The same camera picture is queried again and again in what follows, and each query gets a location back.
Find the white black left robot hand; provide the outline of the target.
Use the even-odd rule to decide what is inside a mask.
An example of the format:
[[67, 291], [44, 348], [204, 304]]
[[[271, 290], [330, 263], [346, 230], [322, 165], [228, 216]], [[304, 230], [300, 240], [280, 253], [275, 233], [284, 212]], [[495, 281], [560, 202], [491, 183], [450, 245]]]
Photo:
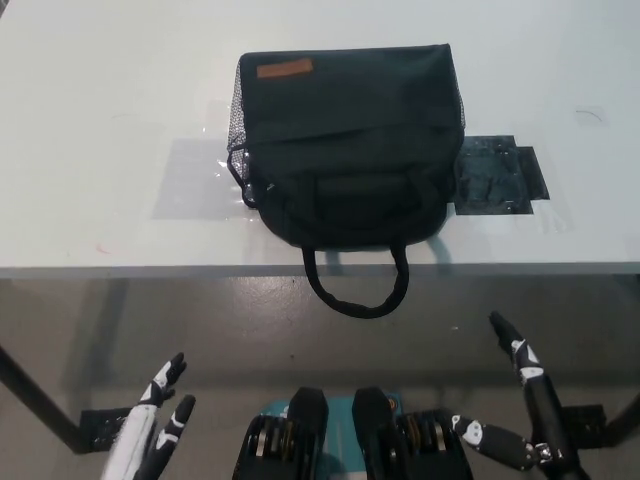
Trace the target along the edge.
[[113, 443], [101, 477], [103, 479], [158, 480], [167, 467], [190, 419], [196, 398], [186, 395], [157, 430], [156, 416], [175, 395], [174, 386], [187, 363], [182, 352], [167, 361], [147, 385]]

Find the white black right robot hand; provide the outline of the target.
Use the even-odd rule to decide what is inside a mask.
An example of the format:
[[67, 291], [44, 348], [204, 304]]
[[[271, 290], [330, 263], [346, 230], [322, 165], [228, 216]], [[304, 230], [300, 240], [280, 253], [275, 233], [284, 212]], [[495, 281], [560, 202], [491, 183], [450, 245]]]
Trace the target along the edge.
[[518, 471], [540, 468], [548, 479], [571, 479], [578, 455], [565, 428], [562, 407], [549, 375], [529, 342], [500, 313], [489, 321], [500, 348], [509, 356], [522, 387], [531, 421], [526, 439], [502, 427], [451, 413], [451, 430], [476, 452]]

